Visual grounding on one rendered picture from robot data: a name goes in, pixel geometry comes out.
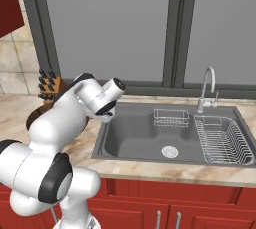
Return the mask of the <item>wooden knife block with knives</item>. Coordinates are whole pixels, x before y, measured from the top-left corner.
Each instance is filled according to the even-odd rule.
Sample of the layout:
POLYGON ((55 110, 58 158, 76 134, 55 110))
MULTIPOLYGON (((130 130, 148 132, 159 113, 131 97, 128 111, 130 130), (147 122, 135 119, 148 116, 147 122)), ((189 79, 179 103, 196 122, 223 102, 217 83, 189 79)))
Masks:
POLYGON ((62 93, 65 88, 65 83, 61 77, 57 77, 52 70, 45 73, 39 69, 39 84, 40 93, 38 97, 43 99, 44 103, 51 103, 55 100, 58 94, 62 93))

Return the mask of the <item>brown bowl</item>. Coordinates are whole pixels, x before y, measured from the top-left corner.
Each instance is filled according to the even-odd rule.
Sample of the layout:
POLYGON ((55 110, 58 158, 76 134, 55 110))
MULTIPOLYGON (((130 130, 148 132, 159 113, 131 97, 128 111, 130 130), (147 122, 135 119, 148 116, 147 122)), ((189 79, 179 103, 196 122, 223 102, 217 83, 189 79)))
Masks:
POLYGON ((75 105, 45 104, 34 110, 26 121, 30 131, 43 130, 54 134, 82 132, 88 124, 85 111, 75 105))

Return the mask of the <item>red wall cupboard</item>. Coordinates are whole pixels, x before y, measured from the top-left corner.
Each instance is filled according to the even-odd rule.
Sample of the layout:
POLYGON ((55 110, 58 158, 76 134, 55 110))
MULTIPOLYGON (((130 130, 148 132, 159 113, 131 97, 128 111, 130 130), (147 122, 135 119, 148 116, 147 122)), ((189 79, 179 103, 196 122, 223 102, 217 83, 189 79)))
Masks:
POLYGON ((23 26, 19 0, 0 0, 0 38, 23 26))

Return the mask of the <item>grey sink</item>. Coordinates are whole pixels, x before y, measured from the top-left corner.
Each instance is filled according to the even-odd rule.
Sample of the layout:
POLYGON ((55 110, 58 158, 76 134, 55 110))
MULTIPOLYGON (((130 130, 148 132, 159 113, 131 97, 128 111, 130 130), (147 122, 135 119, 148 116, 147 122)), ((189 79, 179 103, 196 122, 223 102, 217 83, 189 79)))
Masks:
POLYGON ((256 168, 256 139, 234 106, 205 108, 202 113, 198 113, 194 105, 119 103, 116 106, 115 117, 101 125, 92 156, 96 159, 109 160, 256 168), (155 109, 187 110, 189 125, 155 126, 155 109), (255 162, 247 166, 207 163, 198 138, 195 116, 233 119, 249 143, 255 155, 255 162))

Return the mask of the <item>silver tap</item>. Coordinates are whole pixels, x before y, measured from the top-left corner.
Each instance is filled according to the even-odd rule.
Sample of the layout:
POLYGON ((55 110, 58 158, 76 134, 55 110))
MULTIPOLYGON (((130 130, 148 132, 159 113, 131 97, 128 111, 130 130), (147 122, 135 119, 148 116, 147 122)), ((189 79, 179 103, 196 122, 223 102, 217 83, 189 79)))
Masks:
POLYGON ((198 103, 197 103, 197 112, 198 113, 202 113, 205 107, 216 107, 217 106, 217 97, 215 97, 214 100, 205 98, 208 76, 211 76, 210 92, 213 93, 215 91, 215 83, 216 83, 215 71, 212 67, 208 67, 206 69, 205 75, 204 75, 204 81, 203 81, 201 96, 200 96, 200 98, 198 100, 198 103))

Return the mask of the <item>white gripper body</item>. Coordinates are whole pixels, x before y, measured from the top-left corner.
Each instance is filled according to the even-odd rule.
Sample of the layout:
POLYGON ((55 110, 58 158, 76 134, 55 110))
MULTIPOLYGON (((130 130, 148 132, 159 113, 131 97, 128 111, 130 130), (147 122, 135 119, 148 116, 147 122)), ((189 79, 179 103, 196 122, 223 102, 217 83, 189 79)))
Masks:
POLYGON ((100 108, 96 113, 96 118, 103 123, 111 121, 114 116, 115 108, 110 106, 104 106, 103 108, 100 108))

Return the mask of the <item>grey framed window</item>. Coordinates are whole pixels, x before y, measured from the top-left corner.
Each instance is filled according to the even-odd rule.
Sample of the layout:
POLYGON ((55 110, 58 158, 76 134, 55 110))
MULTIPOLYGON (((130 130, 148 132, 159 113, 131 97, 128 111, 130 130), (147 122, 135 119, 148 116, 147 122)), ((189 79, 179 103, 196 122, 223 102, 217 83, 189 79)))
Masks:
MULTIPOLYGON (((39 68, 61 74, 46 0, 24 0, 37 52, 39 68)), ((185 53, 188 51, 194 0, 169 0, 162 80, 158 83, 128 81, 126 93, 138 96, 197 97, 200 83, 186 84, 185 53)))

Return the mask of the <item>red drawer front panel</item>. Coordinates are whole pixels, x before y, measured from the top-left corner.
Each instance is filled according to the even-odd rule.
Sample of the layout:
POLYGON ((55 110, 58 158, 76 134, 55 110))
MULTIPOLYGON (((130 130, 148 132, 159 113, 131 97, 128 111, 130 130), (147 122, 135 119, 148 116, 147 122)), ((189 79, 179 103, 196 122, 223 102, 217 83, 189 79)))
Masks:
POLYGON ((116 199, 196 205, 235 205, 242 191, 241 187, 125 179, 105 179, 104 186, 107 195, 116 199))

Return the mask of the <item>red cupboard door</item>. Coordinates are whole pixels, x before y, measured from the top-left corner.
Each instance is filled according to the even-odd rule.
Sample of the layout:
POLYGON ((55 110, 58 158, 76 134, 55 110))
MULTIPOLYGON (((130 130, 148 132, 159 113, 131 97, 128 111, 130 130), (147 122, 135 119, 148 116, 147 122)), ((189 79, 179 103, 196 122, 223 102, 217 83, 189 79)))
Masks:
POLYGON ((52 229, 55 225, 51 210, 41 214, 22 217, 10 206, 11 190, 0 184, 0 229, 52 229))
POLYGON ((175 229, 177 212, 179 229, 256 229, 256 211, 182 205, 170 206, 168 229, 175 229))
POLYGON ((165 229, 168 204, 89 200, 89 209, 102 229, 165 229))

